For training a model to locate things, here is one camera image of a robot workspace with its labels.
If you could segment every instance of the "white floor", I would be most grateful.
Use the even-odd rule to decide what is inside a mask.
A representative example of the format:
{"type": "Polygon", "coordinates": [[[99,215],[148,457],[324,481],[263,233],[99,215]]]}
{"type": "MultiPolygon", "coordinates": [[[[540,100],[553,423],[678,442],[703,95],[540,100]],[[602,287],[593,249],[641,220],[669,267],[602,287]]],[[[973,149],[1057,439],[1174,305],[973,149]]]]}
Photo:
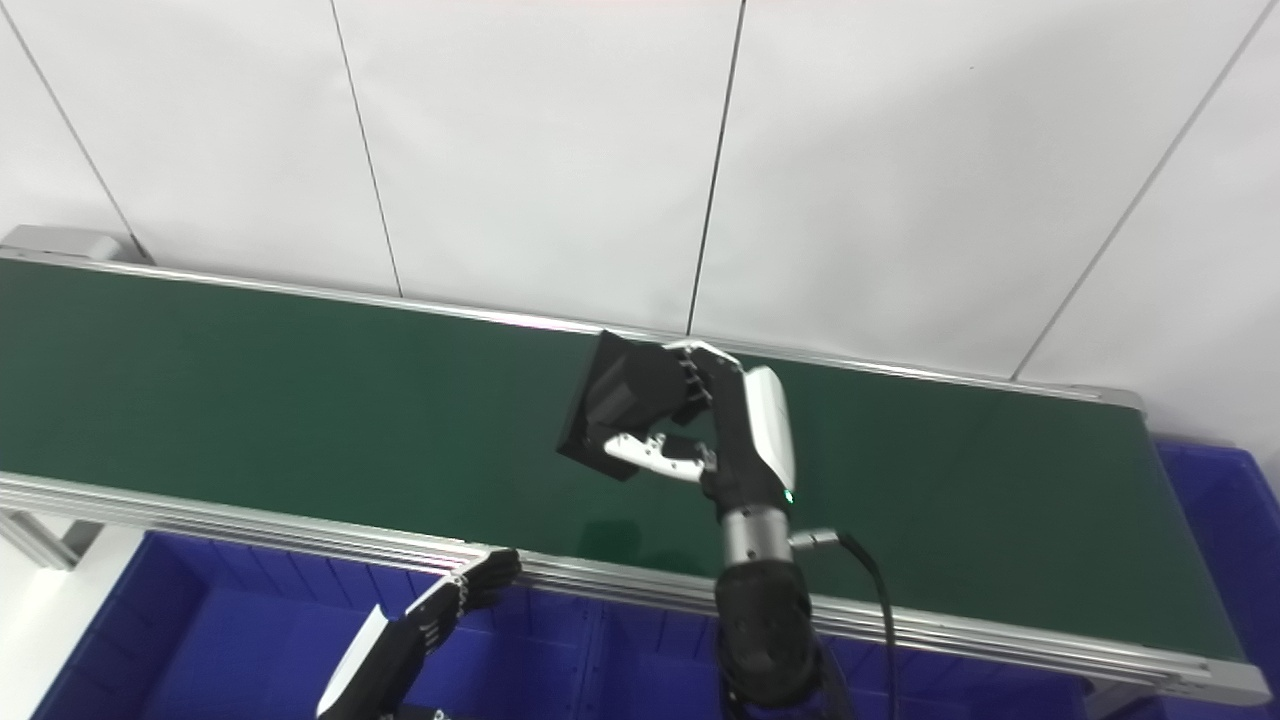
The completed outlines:
{"type": "Polygon", "coordinates": [[[31,717],[141,539],[142,530],[104,528],[70,573],[37,569],[0,541],[0,720],[31,717]]]}

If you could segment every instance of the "white wall panel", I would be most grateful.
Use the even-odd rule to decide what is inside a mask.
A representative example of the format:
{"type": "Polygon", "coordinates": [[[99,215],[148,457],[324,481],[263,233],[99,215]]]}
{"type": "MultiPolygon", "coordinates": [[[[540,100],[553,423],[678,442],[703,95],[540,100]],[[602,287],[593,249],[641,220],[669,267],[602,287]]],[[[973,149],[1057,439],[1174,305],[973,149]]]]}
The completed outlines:
{"type": "Polygon", "coordinates": [[[0,17],[0,237],[20,224],[123,234],[84,155],[0,17]]]}
{"type": "Polygon", "coordinates": [[[394,292],[324,0],[5,0],[166,266],[394,292]]]}
{"type": "Polygon", "coordinates": [[[406,295],[684,331],[735,0],[339,0],[406,295]]]}
{"type": "Polygon", "coordinates": [[[1262,8],[749,4],[695,332],[1007,377],[1262,8]]]}
{"type": "Polygon", "coordinates": [[[1280,489],[1280,18],[1253,38],[1023,377],[1121,387],[1280,489]]]}

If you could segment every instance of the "blue plastic bin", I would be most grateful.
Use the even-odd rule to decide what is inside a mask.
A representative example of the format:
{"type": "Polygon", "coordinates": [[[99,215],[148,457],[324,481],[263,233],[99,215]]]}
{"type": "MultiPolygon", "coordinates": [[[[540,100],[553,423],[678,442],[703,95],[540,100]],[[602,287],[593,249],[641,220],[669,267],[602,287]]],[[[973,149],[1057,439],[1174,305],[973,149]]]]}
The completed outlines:
{"type": "MultiPolygon", "coordinates": [[[[433,577],[148,534],[36,717],[314,717],[367,610],[433,577]]],[[[428,660],[410,701],[485,720],[718,719],[714,620],[512,588],[428,660]]],[[[828,641],[861,717],[884,716],[883,648],[828,641]]],[[[1082,720],[1083,685],[904,650],[905,720],[1082,720]]]]}
{"type": "MultiPolygon", "coordinates": [[[[1280,689],[1280,506],[1243,450],[1157,442],[1156,450],[1199,543],[1244,653],[1280,689]]],[[[1123,720],[1280,720],[1280,701],[1228,707],[1147,701],[1123,720]]]]}

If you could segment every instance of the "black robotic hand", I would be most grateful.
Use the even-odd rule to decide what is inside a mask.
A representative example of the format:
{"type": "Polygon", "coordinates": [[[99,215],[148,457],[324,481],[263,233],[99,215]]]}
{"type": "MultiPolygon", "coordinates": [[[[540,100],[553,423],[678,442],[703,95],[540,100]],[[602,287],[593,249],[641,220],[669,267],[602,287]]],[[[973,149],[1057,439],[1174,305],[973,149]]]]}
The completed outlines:
{"type": "Polygon", "coordinates": [[[398,620],[374,607],[347,647],[325,688],[320,720],[428,716],[402,706],[410,687],[467,612],[498,602],[520,574],[515,550],[495,550],[453,570],[417,597],[398,620]]]}

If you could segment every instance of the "black cable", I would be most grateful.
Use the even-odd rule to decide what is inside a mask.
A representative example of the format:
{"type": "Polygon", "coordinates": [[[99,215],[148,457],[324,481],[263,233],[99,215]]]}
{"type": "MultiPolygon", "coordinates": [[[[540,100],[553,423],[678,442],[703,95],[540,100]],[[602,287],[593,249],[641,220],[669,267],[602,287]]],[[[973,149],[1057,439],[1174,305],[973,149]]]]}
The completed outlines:
{"type": "Polygon", "coordinates": [[[888,587],[884,584],[884,577],[881,575],[876,559],[854,539],[854,536],[836,533],[836,538],[840,541],[841,547],[861,562],[863,568],[867,569],[867,574],[872,577],[872,582],[876,584],[876,596],[879,598],[881,615],[884,619],[884,673],[888,676],[888,716],[890,720],[897,720],[897,635],[893,632],[893,605],[888,600],[888,587]]]}

